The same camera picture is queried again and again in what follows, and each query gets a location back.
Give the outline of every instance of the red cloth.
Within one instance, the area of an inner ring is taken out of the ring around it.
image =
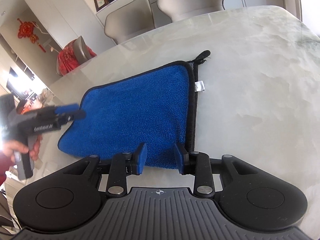
[[[8,171],[10,166],[13,165],[14,163],[10,160],[10,158],[0,152],[0,185],[4,183],[7,178],[5,172]]]
[[[58,64],[59,69],[62,75],[66,75],[67,73],[73,71],[75,68],[79,67],[80,64],[76,59],[76,56],[73,52],[73,43],[74,41],[69,42],[62,51],[60,51],[58,55]],[[92,57],[95,57],[95,54],[92,49],[87,46],[89,53]]]

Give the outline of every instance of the metal pivot screw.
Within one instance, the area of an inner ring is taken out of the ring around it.
[[[113,186],[108,188],[108,192],[113,195],[120,195],[124,191],[123,187]]]
[[[209,186],[200,186],[197,188],[197,192],[201,194],[210,194],[212,192],[212,188]]]

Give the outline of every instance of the handheld controller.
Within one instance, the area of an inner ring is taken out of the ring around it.
[[[0,97],[0,131],[3,141],[17,140],[33,148],[37,136],[42,133],[60,130],[61,126],[82,119],[85,112],[77,104],[66,106],[49,106],[25,114],[17,114],[12,94]],[[14,152],[18,170],[18,179],[33,176],[34,162],[29,153]]]

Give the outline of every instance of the ribbed black plate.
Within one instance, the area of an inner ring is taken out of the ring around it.
[[[89,223],[61,234],[22,230],[14,240],[311,240],[298,228],[281,233],[251,232],[232,224],[214,202],[187,188],[132,188],[109,199]]]

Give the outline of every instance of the towel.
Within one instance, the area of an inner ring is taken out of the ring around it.
[[[147,144],[147,166],[176,169],[174,144],[193,151],[195,79],[185,61],[89,89],[80,108],[86,118],[76,120],[58,142],[61,151],[111,159]]]

